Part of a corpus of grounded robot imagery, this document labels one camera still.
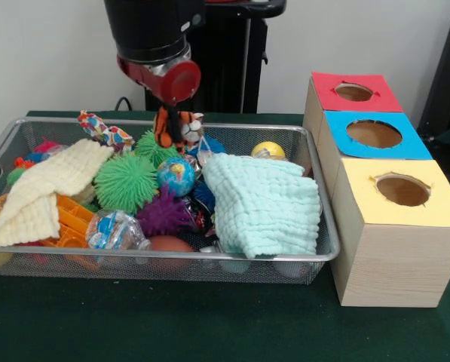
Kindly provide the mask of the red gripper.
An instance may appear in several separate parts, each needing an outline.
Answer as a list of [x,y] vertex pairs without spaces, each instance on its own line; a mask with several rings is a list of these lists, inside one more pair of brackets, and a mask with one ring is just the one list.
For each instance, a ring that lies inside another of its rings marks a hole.
[[[192,98],[201,82],[199,66],[186,57],[178,57],[159,65],[138,64],[117,55],[121,71],[137,84],[147,88],[161,102],[176,105]],[[184,151],[181,118],[170,106],[170,137],[177,151]]]

